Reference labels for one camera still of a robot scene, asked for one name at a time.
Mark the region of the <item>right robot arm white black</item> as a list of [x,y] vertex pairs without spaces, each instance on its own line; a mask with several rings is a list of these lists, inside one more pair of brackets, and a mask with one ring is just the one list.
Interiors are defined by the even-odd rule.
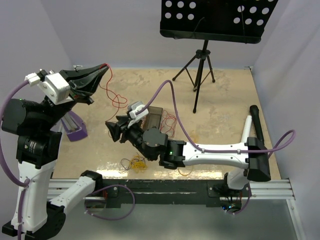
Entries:
[[158,161],[165,169],[175,170],[196,165],[222,165],[234,167],[224,177],[223,192],[235,196],[250,182],[271,180],[266,148],[256,137],[250,137],[252,117],[247,116],[241,142],[232,144],[198,144],[170,139],[166,133],[152,127],[141,128],[127,116],[117,116],[117,122],[106,121],[112,140],[129,141],[147,160]]

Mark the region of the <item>yellow red cable ball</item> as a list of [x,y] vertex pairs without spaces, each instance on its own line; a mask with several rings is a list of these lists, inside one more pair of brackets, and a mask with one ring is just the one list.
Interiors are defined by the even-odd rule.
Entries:
[[148,169],[146,159],[139,154],[135,155],[132,159],[121,159],[120,165],[123,168],[119,172],[120,174],[124,174],[130,170],[133,170],[135,173],[144,173]]

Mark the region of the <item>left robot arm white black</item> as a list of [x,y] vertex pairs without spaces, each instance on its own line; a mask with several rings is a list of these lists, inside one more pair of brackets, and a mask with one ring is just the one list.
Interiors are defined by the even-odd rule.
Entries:
[[104,190],[101,174],[86,170],[61,195],[48,199],[51,175],[59,155],[62,133],[53,127],[72,108],[93,103],[109,66],[105,63],[86,69],[45,71],[28,74],[23,86],[38,86],[45,94],[42,102],[15,98],[16,87],[0,110],[0,126],[17,136],[15,177],[4,159],[0,164],[9,179],[18,185],[17,205],[12,220],[2,226],[6,235],[19,240],[48,240],[62,229],[67,214],[86,196]]

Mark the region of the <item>grey transparent bin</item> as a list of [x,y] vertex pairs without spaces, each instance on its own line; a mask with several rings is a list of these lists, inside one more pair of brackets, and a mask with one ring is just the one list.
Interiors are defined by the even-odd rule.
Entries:
[[148,130],[150,128],[160,128],[161,119],[163,114],[162,107],[149,106],[148,107],[148,115],[145,117],[145,121],[143,124],[143,130]]

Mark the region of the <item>clear transparent bin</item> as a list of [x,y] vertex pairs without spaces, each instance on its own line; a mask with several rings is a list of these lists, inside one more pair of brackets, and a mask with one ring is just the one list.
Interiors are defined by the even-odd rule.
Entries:
[[175,114],[168,112],[167,110],[163,110],[161,124],[160,124],[160,132],[167,134],[169,138],[174,138],[176,134],[176,125],[178,120]]

